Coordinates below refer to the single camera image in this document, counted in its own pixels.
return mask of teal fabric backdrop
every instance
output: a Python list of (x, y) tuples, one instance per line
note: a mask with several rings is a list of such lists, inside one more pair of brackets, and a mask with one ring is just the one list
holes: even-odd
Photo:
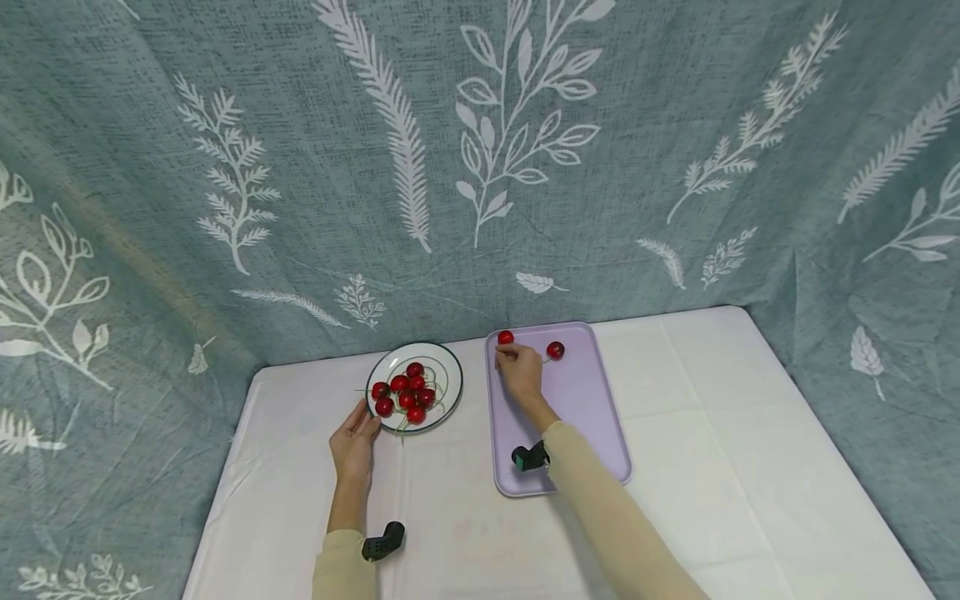
[(180, 597), (264, 365), (729, 303), (960, 598), (958, 31), (948, 0), (8, 3), (0, 595)]

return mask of hand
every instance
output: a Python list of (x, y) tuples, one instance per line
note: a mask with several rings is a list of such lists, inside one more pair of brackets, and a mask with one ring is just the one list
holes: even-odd
[(337, 486), (360, 486), (368, 491), (372, 481), (373, 441), (380, 433), (380, 417), (372, 418), (367, 401), (356, 408), (330, 437), (330, 453), (337, 469)]
[(536, 350), (520, 344), (497, 346), (496, 367), (507, 391), (521, 406), (542, 399), (543, 357)]

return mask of person's left hand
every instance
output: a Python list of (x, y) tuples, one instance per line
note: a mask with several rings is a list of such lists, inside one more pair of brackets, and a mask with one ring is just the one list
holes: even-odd
[(372, 418), (367, 401), (360, 400), (344, 424), (330, 437), (330, 453), (337, 469), (338, 485), (362, 485), (370, 489), (373, 441), (380, 433), (380, 417)]

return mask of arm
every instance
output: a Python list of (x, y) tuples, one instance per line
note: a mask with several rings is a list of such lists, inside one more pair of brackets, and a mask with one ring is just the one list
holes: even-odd
[(363, 559), (372, 445), (380, 419), (361, 400), (330, 438), (337, 487), (330, 504), (324, 549), (313, 569), (313, 600), (375, 600), (376, 567)]
[(549, 475), (573, 507), (600, 567), (624, 600), (708, 600), (657, 530), (573, 425), (540, 393), (542, 360), (532, 348), (497, 348), (507, 388), (543, 436)]

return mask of pile of cherries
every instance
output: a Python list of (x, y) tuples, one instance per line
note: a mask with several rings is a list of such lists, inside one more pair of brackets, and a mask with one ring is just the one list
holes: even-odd
[(423, 378), (423, 365), (413, 362), (407, 365), (406, 374), (396, 375), (388, 384), (377, 381), (370, 395), (376, 400), (373, 410), (386, 419), (397, 410), (406, 416), (411, 424), (419, 425), (426, 419), (426, 412), (437, 401), (437, 392), (426, 387), (429, 382)]
[[(512, 344), (514, 342), (514, 332), (510, 329), (504, 329), (496, 335), (496, 342), (500, 346)], [(566, 348), (564, 348), (564, 345), (560, 342), (550, 342), (546, 346), (546, 355), (549, 356), (551, 360), (560, 360), (564, 357), (564, 352), (566, 352)]]

